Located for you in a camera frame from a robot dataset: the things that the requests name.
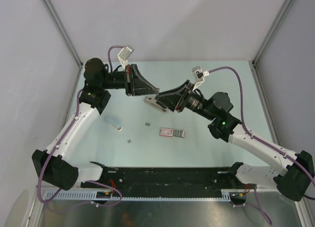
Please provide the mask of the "beige black stapler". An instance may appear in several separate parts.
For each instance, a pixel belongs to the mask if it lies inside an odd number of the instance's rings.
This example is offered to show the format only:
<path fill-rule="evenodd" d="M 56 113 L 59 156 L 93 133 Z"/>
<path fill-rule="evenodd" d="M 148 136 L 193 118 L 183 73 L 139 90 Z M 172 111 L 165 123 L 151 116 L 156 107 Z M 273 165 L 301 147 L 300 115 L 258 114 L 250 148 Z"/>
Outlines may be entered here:
<path fill-rule="evenodd" d="M 145 97 L 144 102 L 162 113 L 168 113 L 169 111 L 165 106 L 157 104 L 157 101 L 153 97 Z"/>

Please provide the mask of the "red white staple box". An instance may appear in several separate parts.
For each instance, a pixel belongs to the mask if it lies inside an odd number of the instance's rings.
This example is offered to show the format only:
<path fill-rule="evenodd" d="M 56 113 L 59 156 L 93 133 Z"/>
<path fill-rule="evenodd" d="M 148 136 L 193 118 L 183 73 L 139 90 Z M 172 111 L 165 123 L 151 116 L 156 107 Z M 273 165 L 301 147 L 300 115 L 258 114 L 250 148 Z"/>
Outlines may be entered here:
<path fill-rule="evenodd" d="M 184 138 L 185 137 L 185 131 L 184 130 L 161 128 L 159 135 L 164 136 L 164 137 Z"/>

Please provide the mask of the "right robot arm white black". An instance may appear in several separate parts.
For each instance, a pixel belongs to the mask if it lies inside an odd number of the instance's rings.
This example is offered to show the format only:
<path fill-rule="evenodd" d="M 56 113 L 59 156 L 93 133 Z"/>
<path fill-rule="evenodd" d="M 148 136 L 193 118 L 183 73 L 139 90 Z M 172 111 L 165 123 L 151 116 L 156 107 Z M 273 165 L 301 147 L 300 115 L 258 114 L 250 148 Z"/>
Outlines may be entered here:
<path fill-rule="evenodd" d="M 246 128 L 244 122 L 230 114 L 233 104 L 227 93 L 217 92 L 205 99 L 193 91 L 191 82 L 186 81 L 179 87 L 159 93 L 155 99 L 157 104 L 172 112 L 180 113 L 187 108 L 210 120 L 208 129 L 215 139 L 241 147 L 270 166 L 269 169 L 259 167 L 258 175 L 255 175 L 250 166 L 235 163 L 234 172 L 227 175 L 230 187 L 239 188 L 244 183 L 267 186 L 277 189 L 290 200 L 300 201 L 314 180 L 311 154 L 306 151 L 296 153 Z"/>

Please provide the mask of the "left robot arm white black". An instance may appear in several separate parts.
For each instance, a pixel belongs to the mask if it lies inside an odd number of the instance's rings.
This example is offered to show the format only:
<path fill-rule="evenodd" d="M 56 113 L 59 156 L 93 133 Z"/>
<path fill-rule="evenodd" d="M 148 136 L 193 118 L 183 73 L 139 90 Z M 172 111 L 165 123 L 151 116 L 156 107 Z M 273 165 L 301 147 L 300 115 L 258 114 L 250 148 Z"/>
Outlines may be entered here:
<path fill-rule="evenodd" d="M 32 161 L 38 181 L 70 190 L 78 182 L 92 181 L 97 187 L 108 184 L 109 176 L 100 164 L 71 165 L 70 159 L 91 124 L 103 113 L 111 89 L 123 89 L 127 96 L 156 95 L 159 89 L 145 79 L 136 64 L 110 72 L 99 58 L 84 66 L 85 84 L 77 94 L 76 110 L 55 140 L 43 151 L 35 150 Z"/>

